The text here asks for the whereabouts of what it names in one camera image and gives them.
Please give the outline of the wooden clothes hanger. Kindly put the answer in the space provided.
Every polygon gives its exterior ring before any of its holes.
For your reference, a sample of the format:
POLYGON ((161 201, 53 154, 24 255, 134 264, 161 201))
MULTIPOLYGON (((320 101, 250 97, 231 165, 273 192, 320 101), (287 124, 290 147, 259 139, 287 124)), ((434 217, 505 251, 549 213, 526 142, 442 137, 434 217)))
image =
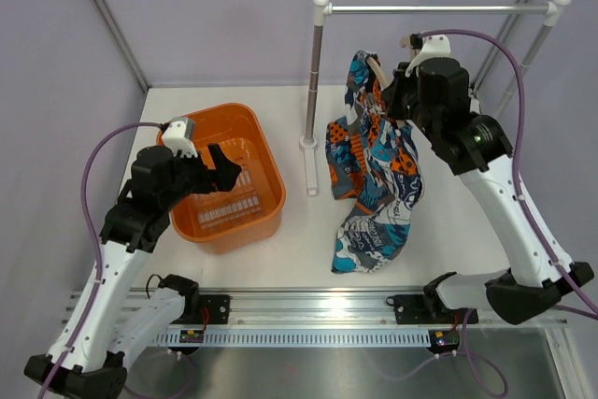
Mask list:
MULTIPOLYGON (((402 49, 408 50, 409 59, 407 62, 399 63, 395 69, 406 70, 411 60, 410 48, 402 43, 402 40, 409 36, 410 35, 406 35, 400 39, 400 47, 402 49)), ((365 64, 366 68, 369 70, 369 78, 365 83, 365 94, 363 102, 369 108, 385 112, 385 106, 381 98, 381 94, 382 90, 384 88, 387 88, 391 84, 393 79, 393 71, 395 69, 392 71, 392 77, 388 76, 382 69, 380 60, 376 54, 368 54, 365 57, 365 64)))

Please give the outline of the colourful patterned shorts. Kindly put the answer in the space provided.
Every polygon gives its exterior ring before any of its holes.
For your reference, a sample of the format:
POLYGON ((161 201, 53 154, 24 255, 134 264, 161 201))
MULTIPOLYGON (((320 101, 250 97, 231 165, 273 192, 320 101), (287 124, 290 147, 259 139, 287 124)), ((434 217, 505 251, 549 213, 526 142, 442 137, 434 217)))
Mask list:
POLYGON ((409 237, 414 206, 424 193, 412 127, 363 102, 369 78, 357 51, 349 65, 345 112, 326 127, 325 155, 334 199, 354 205, 337 230, 331 270, 374 273, 392 262, 409 237))

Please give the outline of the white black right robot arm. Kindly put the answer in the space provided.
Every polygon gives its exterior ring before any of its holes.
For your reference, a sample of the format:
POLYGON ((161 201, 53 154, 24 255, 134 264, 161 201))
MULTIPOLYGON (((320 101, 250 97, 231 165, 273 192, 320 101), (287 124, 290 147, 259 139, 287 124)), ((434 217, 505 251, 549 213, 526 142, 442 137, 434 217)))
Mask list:
POLYGON ((457 309, 490 308, 521 324, 591 281, 585 262, 575 262, 549 234, 524 185, 513 173, 514 150, 499 122, 471 108, 469 74, 449 57, 433 57, 411 69, 402 62, 383 89, 392 119, 412 122, 473 194, 509 262, 506 270, 480 275, 448 272, 424 288, 423 310, 444 321, 457 309))

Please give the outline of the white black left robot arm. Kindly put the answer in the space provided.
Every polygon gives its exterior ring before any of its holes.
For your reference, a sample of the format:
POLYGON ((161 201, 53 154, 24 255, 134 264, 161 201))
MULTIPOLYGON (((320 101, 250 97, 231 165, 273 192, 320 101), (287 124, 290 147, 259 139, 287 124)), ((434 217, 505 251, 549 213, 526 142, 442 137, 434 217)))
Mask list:
POLYGON ((208 147, 213 168, 199 155, 165 146, 141 150, 99 235, 100 258, 60 337, 33 355, 24 374, 66 398, 116 398, 128 372, 168 324, 194 321, 201 310, 196 282, 168 275, 149 302, 122 327, 116 325, 133 281, 170 224, 169 214, 191 194, 229 192, 242 169, 217 144, 208 147))

